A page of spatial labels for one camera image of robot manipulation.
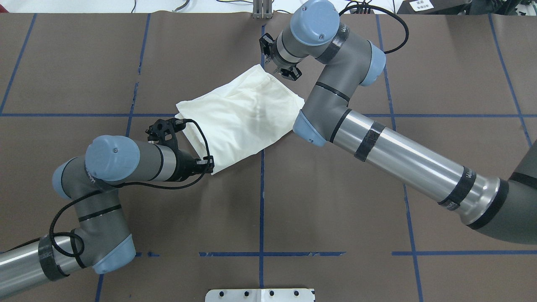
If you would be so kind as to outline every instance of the light blue plastic cover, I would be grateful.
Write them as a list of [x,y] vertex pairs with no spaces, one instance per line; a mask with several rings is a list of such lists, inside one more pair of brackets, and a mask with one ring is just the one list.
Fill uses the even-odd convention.
[[322,147],[326,143],[326,139],[315,130],[304,113],[302,113],[302,110],[300,110],[299,116],[296,117],[295,124],[293,125],[293,132],[315,146]]
[[60,195],[63,199],[71,199],[67,194],[63,191],[63,185],[62,185],[62,175],[63,171],[65,170],[68,163],[70,163],[73,159],[76,157],[73,157],[72,159],[66,161],[61,166],[59,166],[56,171],[52,174],[52,187],[54,188],[54,191]]
[[339,13],[328,0],[309,0],[291,17],[295,39],[308,46],[330,42],[339,28]]
[[97,262],[93,269],[99,275],[106,274],[128,264],[134,259],[134,256],[136,256],[136,250],[134,249],[133,236],[130,234],[108,255]]
[[118,181],[131,175],[140,163],[140,149],[125,136],[101,135],[86,150],[86,169],[104,181]]
[[365,79],[360,83],[360,86],[373,84],[386,65],[386,55],[384,52],[378,49],[371,41],[369,41],[369,44],[371,44],[371,63],[369,64],[369,71]]

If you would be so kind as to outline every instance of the black end effector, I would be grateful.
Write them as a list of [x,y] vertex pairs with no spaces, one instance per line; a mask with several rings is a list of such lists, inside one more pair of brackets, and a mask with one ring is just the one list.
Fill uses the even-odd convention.
[[195,159],[188,152],[179,149],[175,133],[184,130],[187,122],[187,119],[178,118],[171,118],[168,120],[159,119],[146,130],[148,141],[158,141],[158,145],[170,148],[175,154],[177,160],[175,172],[166,181],[182,182],[190,176],[201,174],[204,171],[206,173],[213,172],[214,159],[212,156],[205,156],[203,160]]
[[265,55],[265,62],[268,63],[274,60],[274,63],[276,63],[278,66],[276,72],[281,74],[283,78],[296,81],[302,75],[302,72],[296,67],[296,64],[287,62],[287,67],[279,66],[280,64],[278,64],[278,62],[284,62],[284,59],[281,58],[280,54],[278,53],[276,43],[270,34],[265,33],[259,39],[259,45],[261,47],[261,53]]

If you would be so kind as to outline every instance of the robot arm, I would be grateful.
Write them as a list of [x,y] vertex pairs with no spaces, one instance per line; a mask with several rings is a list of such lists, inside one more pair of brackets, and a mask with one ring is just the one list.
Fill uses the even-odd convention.
[[127,181],[183,181],[211,172],[214,167],[212,157],[194,159],[178,149],[175,132],[184,129],[184,122],[175,118],[158,120],[147,130],[148,140],[153,143],[125,136],[99,136],[85,156],[57,168],[53,187],[61,197],[74,200],[71,203],[80,227],[71,232],[79,237],[56,235],[54,247],[51,226],[49,234],[38,242],[0,254],[0,298],[86,267],[105,274],[132,261],[136,251],[118,188]]
[[262,52],[283,77],[296,80],[296,65],[311,55],[325,64],[293,131],[316,146],[327,141],[369,162],[459,214],[468,227],[504,241],[537,244],[537,148],[508,181],[484,177],[349,109],[358,85],[382,73],[386,57],[350,32],[327,0],[309,0]]

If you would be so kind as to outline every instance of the white cloth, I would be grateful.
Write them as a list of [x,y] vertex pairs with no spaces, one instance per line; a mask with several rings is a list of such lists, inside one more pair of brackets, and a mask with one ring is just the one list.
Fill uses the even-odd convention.
[[[214,156],[213,174],[270,146],[293,128],[304,100],[260,65],[208,94],[177,104],[176,118],[201,127]],[[183,130],[198,155],[206,156],[195,125]]]

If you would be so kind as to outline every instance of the white label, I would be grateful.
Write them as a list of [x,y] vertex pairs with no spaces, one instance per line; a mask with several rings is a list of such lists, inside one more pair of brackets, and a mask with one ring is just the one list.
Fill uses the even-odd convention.
[[434,6],[431,4],[431,1],[429,0],[418,0],[418,1],[412,1],[409,3],[414,11],[424,11],[424,10],[434,9]]

